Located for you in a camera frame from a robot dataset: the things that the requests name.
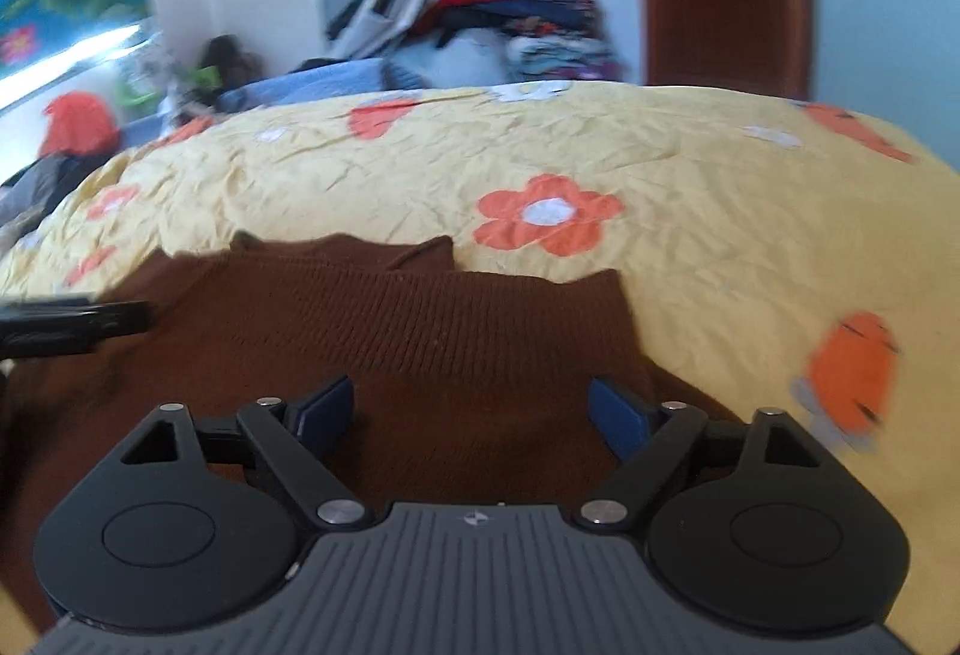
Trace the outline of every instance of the pile of clothes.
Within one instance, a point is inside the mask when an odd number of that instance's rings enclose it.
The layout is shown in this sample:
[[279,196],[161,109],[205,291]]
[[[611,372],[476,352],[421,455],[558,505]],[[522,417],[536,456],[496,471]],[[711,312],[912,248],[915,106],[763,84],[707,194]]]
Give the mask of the pile of clothes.
[[97,95],[69,92],[44,113],[50,122],[37,161],[0,184],[0,257],[34,232],[120,146],[113,114]]
[[330,23],[330,55],[362,59],[428,36],[443,50],[476,29],[501,36],[510,80],[619,79],[594,0],[353,0]]

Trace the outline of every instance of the blue gripper pad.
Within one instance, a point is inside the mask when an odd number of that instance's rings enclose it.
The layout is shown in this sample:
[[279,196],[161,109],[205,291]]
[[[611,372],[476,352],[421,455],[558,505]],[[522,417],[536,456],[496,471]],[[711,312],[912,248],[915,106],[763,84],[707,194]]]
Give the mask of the blue gripper pad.
[[619,385],[595,378],[587,390],[587,413],[611,452],[625,463],[649,441],[658,409]]
[[287,429],[314,457],[323,459],[353,422],[353,384],[346,376],[310,399],[288,407]]

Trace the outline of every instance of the green object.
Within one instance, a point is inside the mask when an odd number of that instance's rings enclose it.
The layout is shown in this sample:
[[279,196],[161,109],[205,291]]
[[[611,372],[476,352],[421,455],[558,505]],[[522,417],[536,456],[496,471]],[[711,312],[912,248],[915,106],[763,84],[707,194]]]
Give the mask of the green object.
[[138,20],[146,18],[143,0],[40,0],[40,7],[75,20]]
[[0,12],[0,19],[13,20],[22,13],[27,12],[37,0],[10,0]]
[[162,94],[137,95],[126,80],[120,78],[117,81],[116,103],[119,107],[123,108],[128,121],[136,121],[146,116],[152,116],[157,113],[157,108],[160,107],[160,102],[162,101]]
[[216,67],[203,67],[198,70],[190,71],[190,80],[198,89],[205,92],[215,92],[224,87],[224,81],[220,78],[220,71]]

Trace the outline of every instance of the orange flower pattern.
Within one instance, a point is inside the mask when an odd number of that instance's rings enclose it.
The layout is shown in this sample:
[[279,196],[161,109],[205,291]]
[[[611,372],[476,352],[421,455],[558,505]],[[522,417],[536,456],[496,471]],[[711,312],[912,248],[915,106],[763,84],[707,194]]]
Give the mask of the orange flower pattern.
[[139,186],[111,186],[97,195],[94,204],[86,212],[86,218],[94,222],[119,210],[140,194]]
[[603,222],[623,212],[613,195],[585,192],[563,175],[538,175],[522,192],[491,192],[477,208],[491,222],[473,239],[489,249],[510,252],[539,244],[558,257],[590,252],[603,238]]
[[391,127],[416,105],[419,105],[419,97],[384,97],[353,108],[347,125],[350,132],[360,140],[376,140],[387,134]]
[[80,281],[83,281],[84,276],[97,270],[97,268],[106,262],[107,259],[112,257],[116,251],[117,247],[115,246],[107,246],[103,247],[102,249],[97,249],[96,252],[90,254],[88,258],[73,268],[70,273],[66,274],[66,278],[64,278],[64,285],[68,287],[77,286]]
[[185,140],[196,137],[199,134],[210,129],[213,124],[216,124],[216,119],[213,116],[198,116],[198,118],[189,121],[187,124],[181,126],[180,129],[176,129],[171,132],[166,137],[160,138],[160,140],[154,140],[152,143],[147,143],[143,146],[144,155],[148,153],[153,153],[157,148],[166,148],[167,145],[174,145],[175,143],[184,143]]
[[866,145],[870,150],[875,150],[891,159],[897,159],[901,162],[913,161],[910,154],[901,151],[889,140],[880,137],[877,132],[873,131],[857,116],[854,116],[853,113],[848,113],[836,105],[823,105],[819,102],[803,102],[801,105],[806,114],[820,126],[826,126],[827,129],[832,129],[838,135],[856,140],[857,143]]

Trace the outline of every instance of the metal screw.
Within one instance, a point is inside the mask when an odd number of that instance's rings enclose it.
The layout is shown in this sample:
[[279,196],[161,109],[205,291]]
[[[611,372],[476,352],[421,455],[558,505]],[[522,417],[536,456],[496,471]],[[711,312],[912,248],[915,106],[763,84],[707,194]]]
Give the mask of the metal screw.
[[328,500],[317,509],[317,516],[331,525],[352,525],[361,521],[366,514],[362,503],[347,498]]
[[627,514],[627,507],[618,500],[592,500],[580,507],[580,516],[595,525],[616,525]]

